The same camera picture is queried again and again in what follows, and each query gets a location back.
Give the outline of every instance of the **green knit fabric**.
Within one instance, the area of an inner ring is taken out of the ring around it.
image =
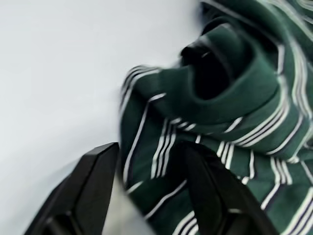
[[[156,234],[198,235],[186,182],[167,176],[172,146],[194,141],[217,152],[280,234],[313,235],[313,1],[205,3],[208,30],[189,47],[208,48],[229,84],[213,95],[213,64],[203,85],[187,63],[130,70],[120,105],[125,188]]]

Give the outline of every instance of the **white stripe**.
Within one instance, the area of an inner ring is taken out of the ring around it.
[[[289,225],[286,227],[286,229],[281,233],[281,235],[289,235],[295,226],[298,224],[299,219],[301,218],[302,214],[307,209],[308,205],[312,201],[313,197],[313,188],[309,188],[308,194],[306,195],[305,199],[303,200],[301,206],[297,210],[297,212],[294,214],[293,218],[291,219]]]
[[[307,166],[307,165],[305,164],[305,162],[303,162],[303,161],[301,161],[301,165],[302,165],[302,167],[303,167],[303,169],[304,169],[304,171],[305,171],[305,173],[306,173],[306,175],[307,175],[309,181],[311,182],[311,184],[313,184],[313,175],[312,175],[312,173],[310,172],[308,166]]]
[[[306,1],[306,0],[297,0],[298,4],[300,6],[302,6],[303,8],[309,10],[309,11],[313,11],[313,5],[310,1]]]
[[[197,219],[194,218],[190,221],[190,223],[182,230],[181,235],[187,235],[189,229],[191,229],[194,225],[197,224]]]
[[[249,169],[250,169],[250,179],[253,179],[254,175],[255,175],[255,171],[254,171],[254,152],[253,152],[253,150],[251,150],[251,152],[250,152]]]
[[[188,235],[195,235],[198,231],[199,231],[199,226],[197,224],[192,230],[190,230]]]
[[[239,143],[239,145],[241,145],[242,147],[250,147],[260,140],[264,139],[266,136],[269,136],[285,121],[289,110],[290,106],[288,104],[288,101],[286,100],[284,107],[271,122],[269,122],[260,132],[255,133],[247,140]]]
[[[155,96],[152,96],[150,99],[148,99],[148,102],[155,101],[155,100],[163,98],[165,96],[166,96],[166,93],[156,94]]]
[[[143,183],[143,181],[140,181],[140,182],[134,184],[134,185],[131,186],[126,192],[127,192],[128,194],[134,192],[140,185],[142,185],[142,183]]]
[[[277,74],[280,75],[284,70],[285,61],[285,46],[283,44],[277,45],[278,50],[278,62],[277,62]]]
[[[295,163],[298,163],[300,160],[299,160],[299,158],[298,158],[298,156],[293,156],[293,157],[291,157],[291,158],[289,158],[288,160],[287,160],[287,162],[288,163],[292,163],[292,164],[295,164]]]
[[[184,180],[173,192],[162,197],[162,199],[157,203],[157,205],[148,214],[145,215],[145,219],[149,219],[152,215],[154,215],[156,213],[156,211],[160,208],[160,206],[162,206],[162,204],[167,199],[169,199],[170,197],[177,194],[179,192],[179,190],[181,190],[186,185],[186,183],[187,183],[187,181]]]
[[[256,126],[252,131],[240,137],[239,139],[233,141],[233,143],[238,144],[238,143],[245,141],[247,138],[252,137],[253,135],[257,136],[258,133],[260,133],[263,129],[268,129],[268,127],[272,125],[273,120],[276,120],[280,117],[280,113],[284,111],[284,108],[286,106],[287,91],[286,91],[286,84],[285,84],[285,80],[283,76],[278,77],[278,82],[281,87],[281,96],[280,96],[280,100],[275,111],[267,119],[265,119],[261,124]]]
[[[233,159],[233,155],[234,155],[234,146],[233,144],[230,145],[229,147],[229,151],[228,151],[228,156],[227,156],[227,161],[225,164],[225,168],[226,169],[230,169],[230,165],[231,165],[231,160]]]
[[[224,149],[224,145],[225,145],[225,142],[222,141],[222,142],[220,143],[219,149],[218,149],[217,152],[216,152],[216,155],[217,155],[219,158],[221,157],[222,151],[223,151],[223,149]]]
[[[298,224],[297,228],[290,234],[290,235],[298,235],[300,232],[302,232],[303,227],[305,226],[306,222],[310,219],[311,217],[311,213],[313,211],[313,202],[311,199],[311,204],[307,210],[307,212],[305,213],[305,215],[302,217],[302,220],[300,221],[300,223]]]
[[[304,19],[309,24],[313,24],[313,19],[308,16],[302,16],[302,19]]]
[[[165,136],[165,130],[166,130],[166,127],[167,127],[167,122],[168,122],[168,120],[165,119],[165,120],[164,120],[163,127],[162,127],[161,136],[160,136],[160,139],[159,139],[159,141],[158,141],[157,148],[156,148],[156,152],[155,152],[155,154],[153,155],[152,166],[151,166],[151,179],[153,179],[153,178],[156,176],[156,171],[157,171],[157,159],[158,159],[158,156],[159,156],[159,154],[160,154],[161,148],[163,147],[164,136]]]
[[[313,224],[313,214],[308,219],[307,224],[304,226],[303,230],[298,235],[307,235],[309,231],[312,229]]]
[[[200,141],[201,141],[201,135],[197,135],[196,143],[200,143]]]
[[[313,150],[313,147],[309,146],[308,143],[305,143],[303,147],[305,147],[308,150]]]
[[[226,161],[226,156],[227,156],[227,152],[228,152],[228,147],[229,147],[229,143],[227,142],[226,145],[225,145],[225,148],[224,148],[224,152],[222,154],[222,158],[221,158],[221,162],[223,164],[225,164],[225,161]]]
[[[242,180],[241,180],[241,183],[243,183],[243,185],[246,185],[249,181],[249,177],[244,177]]]
[[[302,95],[302,102],[304,105],[304,108],[306,110],[306,114],[308,115],[309,119],[312,119],[313,117],[313,111],[312,108],[309,105],[308,102],[308,96],[307,96],[307,92],[306,92],[306,86],[307,86],[307,81],[308,81],[308,63],[306,61],[306,57],[303,53],[303,50],[301,49],[300,45],[296,42],[296,46],[298,48],[299,51],[299,57],[300,57],[300,62],[301,62],[301,66],[302,66],[302,78],[303,78],[303,83],[301,86],[301,92],[300,94]]]
[[[275,193],[278,191],[279,187],[280,184],[275,184],[274,188],[270,191],[265,200],[262,202],[261,209],[265,210],[271,199],[275,196]]]
[[[313,113],[310,108],[308,97],[306,93],[306,85],[308,80],[308,68],[305,55],[297,41],[290,37],[290,44],[293,53],[294,67],[295,67],[295,83],[299,80],[297,86],[294,86],[292,90],[292,98],[295,104],[301,109],[309,119],[312,119]]]
[[[285,161],[282,161],[282,167],[283,167],[283,171],[285,173],[285,176],[287,178],[287,185],[292,185],[292,177],[290,175],[290,172],[289,172],[288,167],[287,167],[287,163]]]
[[[239,117],[224,131],[224,133],[230,132],[242,121],[243,117]]]
[[[184,129],[184,131],[190,131],[190,130],[192,130],[192,129],[194,129],[195,128],[195,124],[193,123],[193,124],[190,124],[189,126],[187,126],[185,129]]]
[[[131,82],[131,80],[133,78],[133,76],[132,76],[133,73],[135,73],[135,72],[144,72],[144,71],[146,71],[148,69],[151,69],[151,68],[148,67],[148,66],[139,65],[139,66],[133,67],[131,70],[129,70],[127,72],[126,76],[125,76],[126,79],[125,79],[125,82],[124,82],[124,84],[122,86],[122,94],[124,94],[125,91],[127,90],[127,87],[129,86],[129,84],[130,84],[130,82]]]
[[[129,73],[127,74],[127,77],[126,77],[125,85],[122,87],[120,107],[122,106],[122,104],[125,100],[126,92],[129,89],[129,85],[131,84],[134,77],[136,77],[136,76],[138,76],[144,72],[148,72],[148,71],[155,70],[155,69],[156,69],[156,67],[141,67],[141,68],[135,67],[129,71]]]
[[[165,144],[163,149],[160,152],[160,155],[158,157],[158,166],[157,166],[157,174],[156,176],[159,177],[161,176],[161,171],[162,171],[162,163],[163,163],[163,159],[164,159],[164,153],[170,143],[170,138],[172,137],[172,131],[171,129],[173,128],[173,126],[171,124],[169,124],[168,128],[167,128],[167,134],[166,134],[166,138],[165,138]]]
[[[279,172],[279,174],[281,176],[281,183],[285,184],[286,183],[286,176],[284,174],[282,166],[280,165],[279,159],[276,159],[276,166],[277,166],[277,170],[278,170],[278,172]]]
[[[128,104],[128,101],[129,101],[129,99],[130,99],[130,97],[131,97],[131,94],[132,94],[133,88],[134,88],[134,86],[135,86],[135,83],[136,83],[140,78],[145,77],[145,76],[150,75],[150,74],[158,73],[159,71],[160,71],[160,69],[150,70],[150,71],[147,71],[147,72],[138,74],[137,76],[135,76],[135,77],[133,78],[133,80],[132,80],[131,83],[130,83],[129,88],[128,88],[127,91],[126,91],[125,98],[124,98],[124,100],[122,101],[123,103],[122,103],[121,109],[120,109],[120,117],[122,117],[123,114],[124,114],[125,108],[126,108],[126,106],[127,106],[127,104]]]
[[[172,136],[171,136],[171,142],[169,147],[167,148],[166,152],[165,152],[165,160],[164,160],[164,166],[163,166],[163,171],[162,171],[162,176],[165,175],[166,172],[166,168],[167,168],[167,164],[170,158],[170,150],[173,147],[174,143],[175,143],[175,139],[176,139],[176,128],[173,126],[173,131],[172,131]]]
[[[188,124],[187,122],[183,122],[182,124],[178,125],[177,127],[182,128],[182,127],[186,126],[187,124]]]
[[[306,135],[303,137],[301,143],[300,143],[300,144],[298,145],[298,147],[296,148],[296,150],[295,150],[294,154],[292,155],[292,157],[287,160],[288,163],[292,162],[293,159],[296,160],[296,161],[294,161],[294,163],[298,163],[298,162],[299,162],[299,158],[297,157],[297,154],[299,153],[300,149],[303,147],[304,143],[305,143],[306,141],[308,141],[308,139],[309,139],[309,137],[310,137],[310,135],[311,135],[311,131],[312,131],[312,130],[313,130],[313,124],[310,123],[310,127],[309,127],[309,129],[308,129]]]
[[[139,140],[139,137],[140,137],[140,134],[141,134],[141,131],[142,131],[142,128],[143,128],[143,125],[146,121],[146,116],[147,116],[147,112],[148,112],[148,107],[149,107],[149,103],[151,101],[154,101],[154,100],[157,100],[157,99],[160,99],[162,97],[164,97],[166,94],[165,93],[162,93],[162,94],[157,94],[153,97],[151,97],[147,104],[146,104],[146,107],[144,109],[144,112],[143,112],[143,115],[142,115],[142,118],[141,118],[141,121],[140,121],[140,124],[139,124],[139,127],[138,127],[138,131],[136,133],[136,136],[135,136],[135,139],[134,139],[134,142],[131,146],[131,149],[126,157],[126,161],[125,161],[125,165],[124,165],[124,171],[123,171],[123,180],[124,180],[124,183],[126,184],[127,182],[127,178],[128,178],[128,172],[129,172],[129,167],[130,167],[130,162],[131,162],[131,158],[133,156],[133,153],[134,153],[134,150],[137,146],[137,142]]]
[[[266,0],[268,3],[277,6],[288,15],[288,17],[313,41],[313,33],[307,28],[297,11],[285,0]]]
[[[281,149],[283,149],[288,142],[292,139],[292,137],[297,133],[297,131],[299,130],[301,124],[303,121],[303,115],[300,114],[299,115],[299,119],[298,119],[298,123],[296,124],[296,126],[294,127],[294,129],[292,130],[292,132],[287,136],[287,138],[285,138],[285,140],[275,149],[273,149],[272,151],[267,152],[266,154],[270,155],[270,154],[274,154],[277,153],[278,151],[280,151]]]
[[[298,58],[298,49],[297,45],[294,42],[294,39],[290,37],[290,46],[292,50],[293,60],[294,60],[294,82],[292,87],[292,100],[294,104],[299,107],[300,106],[300,98],[299,98],[299,87],[302,80],[302,70],[301,70],[301,64],[300,59]]]
[[[181,118],[178,117],[177,119],[171,120],[171,124],[177,124],[181,121]]]
[[[280,174],[279,174],[277,167],[276,167],[275,159],[273,157],[270,158],[270,167],[272,168],[272,171],[275,175],[275,183],[279,184],[281,178],[280,178]]]
[[[173,235],[179,235],[180,231],[182,230],[182,228],[185,226],[185,224],[192,219],[193,217],[195,217],[195,212],[192,211],[190,212],[184,219],[181,220],[181,222],[177,225],[177,227],[175,228]]]

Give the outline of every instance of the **white backdrop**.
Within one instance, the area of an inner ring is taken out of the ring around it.
[[[0,0],[0,234],[23,234],[80,156],[117,141],[125,73],[173,64],[200,32],[198,7],[197,0]],[[142,234],[116,186],[105,233]]]

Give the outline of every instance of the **green striped fabric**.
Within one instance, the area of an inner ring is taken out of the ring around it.
[[[194,141],[217,152],[280,234],[313,235],[313,1],[204,5],[207,30],[189,48],[213,53],[229,85],[213,95],[214,64],[203,84],[187,63],[129,71],[120,105],[127,193],[158,235],[198,235],[186,181],[167,175],[173,145]]]

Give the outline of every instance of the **dark green sweater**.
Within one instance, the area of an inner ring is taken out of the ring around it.
[[[186,182],[167,177],[180,140],[217,152],[282,235],[313,235],[313,1],[206,0],[183,65],[138,66],[122,87],[129,196],[158,235],[199,234]]]

